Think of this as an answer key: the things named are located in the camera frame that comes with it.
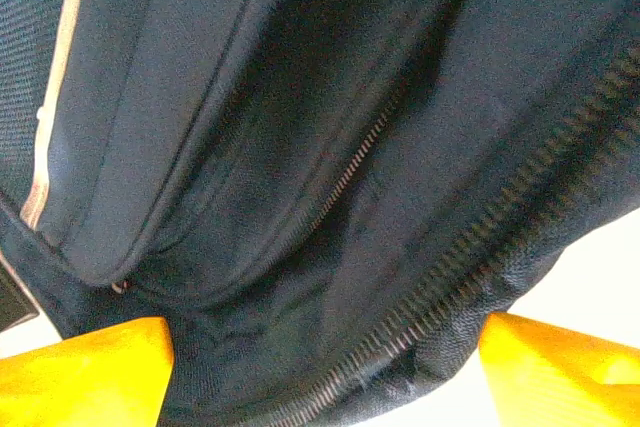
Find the open zipper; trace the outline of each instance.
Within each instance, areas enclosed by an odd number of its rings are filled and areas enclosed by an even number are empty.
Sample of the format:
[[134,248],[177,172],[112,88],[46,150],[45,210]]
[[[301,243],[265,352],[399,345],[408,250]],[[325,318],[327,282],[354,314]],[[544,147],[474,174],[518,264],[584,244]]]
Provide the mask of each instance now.
[[[589,180],[605,166],[622,160],[640,143],[640,106],[633,102],[640,90],[640,42],[633,43],[615,58],[593,87],[593,94],[584,97],[580,107],[562,119],[544,145],[517,169],[516,175],[502,188],[501,195],[486,205],[484,214],[458,235],[452,247],[435,263],[435,268],[429,270],[430,274],[390,309],[355,349],[311,389],[297,394],[268,414],[237,424],[238,427],[297,427],[312,421],[361,385],[362,379],[370,377],[371,372],[390,364],[452,318],[483,291],[483,286],[500,272],[511,253],[521,249],[527,239],[548,228],[550,223],[562,220],[574,205],[573,193],[583,191]],[[388,125],[399,104],[395,97],[392,96],[310,224],[311,232],[322,224]],[[500,247],[477,264],[474,254],[492,243],[500,225],[524,208],[527,199],[539,194],[541,187],[555,180],[554,172],[568,155],[579,148],[589,149],[592,144],[597,148],[593,150],[591,160],[581,164],[575,174],[563,182],[562,191],[554,191],[530,214],[526,225],[506,238],[503,236]],[[464,271],[469,273],[460,279],[456,274]],[[426,288],[433,275],[452,286],[438,299],[434,299]]]

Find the yellow plastic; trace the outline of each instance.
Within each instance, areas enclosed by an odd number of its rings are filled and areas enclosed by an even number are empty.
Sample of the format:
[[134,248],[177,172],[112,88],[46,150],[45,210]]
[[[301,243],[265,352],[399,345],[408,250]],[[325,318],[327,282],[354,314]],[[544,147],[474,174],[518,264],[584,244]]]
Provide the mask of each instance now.
[[480,358],[504,427],[640,426],[638,349],[500,313]]
[[172,368],[158,317],[0,360],[0,425],[152,427]]

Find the tan piping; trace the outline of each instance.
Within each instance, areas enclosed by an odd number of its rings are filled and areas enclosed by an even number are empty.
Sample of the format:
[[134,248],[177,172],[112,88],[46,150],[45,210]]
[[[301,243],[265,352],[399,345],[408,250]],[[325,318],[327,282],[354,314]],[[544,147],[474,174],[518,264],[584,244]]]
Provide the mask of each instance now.
[[58,96],[60,95],[60,88],[67,69],[67,60],[71,51],[71,41],[78,18],[79,6],[80,0],[63,0],[62,2],[62,12],[60,14],[60,23],[58,24],[47,90],[42,107],[38,109],[33,183],[31,184],[29,197],[27,197],[20,212],[22,220],[34,230],[38,225],[38,220],[40,220],[40,215],[42,215],[49,195],[49,168],[47,165],[49,143],[51,141]]

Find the zipper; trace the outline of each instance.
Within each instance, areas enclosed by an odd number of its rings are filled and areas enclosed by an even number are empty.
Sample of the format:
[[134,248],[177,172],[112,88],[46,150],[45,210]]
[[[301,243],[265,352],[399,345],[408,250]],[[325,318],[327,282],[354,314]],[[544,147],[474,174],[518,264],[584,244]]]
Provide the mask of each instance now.
[[[550,223],[561,221],[574,206],[572,194],[584,191],[589,180],[607,165],[619,162],[640,143],[640,106],[631,101],[640,88],[640,43],[633,42],[617,56],[609,68],[593,85],[593,94],[585,96],[579,108],[562,119],[544,145],[537,149],[502,188],[501,194],[485,206],[483,215],[461,232],[452,247],[442,254],[434,269],[404,296],[394,308],[357,345],[347,353],[320,381],[307,392],[296,394],[274,411],[237,424],[269,427],[298,427],[315,419],[333,406],[342,396],[362,384],[381,367],[407,351],[416,342],[425,339],[447,319],[483,291],[483,286],[501,270],[510,254],[521,249],[527,239],[536,236]],[[320,213],[310,225],[316,230],[336,204],[367,153],[388,126],[397,110],[399,95],[392,95],[388,107],[380,114],[365,140],[339,178],[326,199]],[[579,164],[579,169],[562,184],[562,192],[553,192],[545,203],[530,214],[526,224],[501,238],[499,248],[487,260],[474,265],[478,250],[486,246],[499,233],[501,224],[528,205],[528,200],[540,194],[556,169],[576,149],[597,145],[591,161]],[[468,272],[460,279],[456,273]],[[433,276],[439,282],[454,286],[439,299],[427,289]]]

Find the black fabric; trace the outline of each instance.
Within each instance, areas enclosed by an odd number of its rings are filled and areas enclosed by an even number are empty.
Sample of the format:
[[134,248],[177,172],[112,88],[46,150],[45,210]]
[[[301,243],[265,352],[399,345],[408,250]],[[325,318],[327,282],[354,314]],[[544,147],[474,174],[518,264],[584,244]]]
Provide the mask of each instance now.
[[31,188],[42,105],[62,0],[0,0],[0,189],[22,203]]
[[[435,260],[637,35],[638,5],[83,0],[43,235],[5,208],[0,246],[64,336],[167,317],[176,367],[161,425],[261,414],[310,387],[419,279],[434,299],[452,288]],[[389,101],[390,127],[310,234]],[[325,422],[452,375],[490,310],[638,205],[638,159],[594,179],[566,225],[530,239],[459,318],[363,378]],[[124,296],[103,287],[132,269]]]

